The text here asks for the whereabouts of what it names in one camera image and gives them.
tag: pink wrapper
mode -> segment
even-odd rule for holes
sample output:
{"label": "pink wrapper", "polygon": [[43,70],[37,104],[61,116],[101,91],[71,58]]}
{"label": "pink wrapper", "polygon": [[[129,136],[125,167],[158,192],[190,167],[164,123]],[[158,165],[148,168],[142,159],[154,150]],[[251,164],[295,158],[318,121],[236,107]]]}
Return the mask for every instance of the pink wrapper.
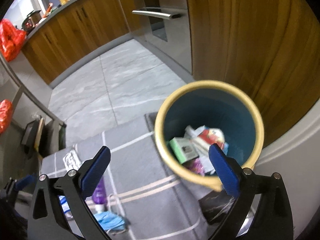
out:
{"label": "pink wrapper", "polygon": [[184,166],[189,171],[192,171],[195,174],[199,174],[201,176],[204,176],[204,168],[203,168],[199,158],[196,158],[194,160],[187,162],[186,164],[184,164]]}

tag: kitchen counter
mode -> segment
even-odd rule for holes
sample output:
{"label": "kitchen counter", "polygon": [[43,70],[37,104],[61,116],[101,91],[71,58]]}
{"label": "kitchen counter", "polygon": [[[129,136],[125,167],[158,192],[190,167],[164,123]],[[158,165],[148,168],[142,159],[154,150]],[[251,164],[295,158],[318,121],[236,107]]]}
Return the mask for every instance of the kitchen counter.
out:
{"label": "kitchen counter", "polygon": [[89,54],[128,33],[119,0],[71,0],[28,35],[22,52],[49,85],[69,73],[71,66],[89,59]]}
{"label": "kitchen counter", "polygon": [[77,2],[78,0],[70,0],[66,4],[61,7],[55,9],[43,22],[41,22],[37,27],[35,27],[32,32],[27,36],[27,40],[30,39],[43,25],[45,25],[51,18],[55,17],[58,13],[63,11],[65,8],[70,6],[71,4]]}

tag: red plastic bag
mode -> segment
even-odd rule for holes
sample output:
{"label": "red plastic bag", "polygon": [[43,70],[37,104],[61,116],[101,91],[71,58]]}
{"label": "red plastic bag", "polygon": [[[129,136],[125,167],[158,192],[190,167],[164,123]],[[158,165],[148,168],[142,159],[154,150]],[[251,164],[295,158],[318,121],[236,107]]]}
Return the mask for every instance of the red plastic bag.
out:
{"label": "red plastic bag", "polygon": [[12,103],[5,99],[0,103],[0,134],[10,125],[12,119]]}
{"label": "red plastic bag", "polygon": [[0,22],[0,51],[9,62],[19,54],[27,33],[16,29],[8,19]]}

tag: metal screw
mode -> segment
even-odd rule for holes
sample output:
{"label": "metal screw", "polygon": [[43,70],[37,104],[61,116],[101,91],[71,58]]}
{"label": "metal screw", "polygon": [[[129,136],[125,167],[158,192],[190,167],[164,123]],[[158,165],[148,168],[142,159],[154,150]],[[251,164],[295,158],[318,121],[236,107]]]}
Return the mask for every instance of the metal screw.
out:
{"label": "metal screw", "polygon": [[73,177],[76,173],[77,173],[76,170],[71,170],[71,171],[68,172],[68,176],[69,177]]}
{"label": "metal screw", "polygon": [[276,179],[281,179],[281,175],[277,172],[275,172],[274,174],[272,174]]}
{"label": "metal screw", "polygon": [[249,168],[243,168],[243,172],[244,172],[244,174],[247,174],[247,175],[251,175],[252,174],[252,170],[249,169]]}
{"label": "metal screw", "polygon": [[45,180],[46,177],[47,177],[47,175],[42,174],[42,175],[39,177],[39,180],[43,181],[43,180]]}

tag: kitchen cabinet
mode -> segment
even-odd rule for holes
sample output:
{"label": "kitchen cabinet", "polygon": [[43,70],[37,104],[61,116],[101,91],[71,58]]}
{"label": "kitchen cabinet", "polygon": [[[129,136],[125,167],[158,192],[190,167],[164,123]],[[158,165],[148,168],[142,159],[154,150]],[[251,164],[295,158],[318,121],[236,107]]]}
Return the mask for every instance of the kitchen cabinet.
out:
{"label": "kitchen cabinet", "polygon": [[133,14],[132,11],[140,8],[136,8],[133,0],[120,0],[120,3],[121,3],[130,31],[138,32],[141,29],[139,16],[136,14]]}
{"label": "kitchen cabinet", "polygon": [[247,93],[265,145],[320,96],[320,24],[305,0],[188,0],[193,76]]}
{"label": "kitchen cabinet", "polygon": [[95,49],[129,32],[118,0],[77,0],[46,21],[22,52],[47,84]]}

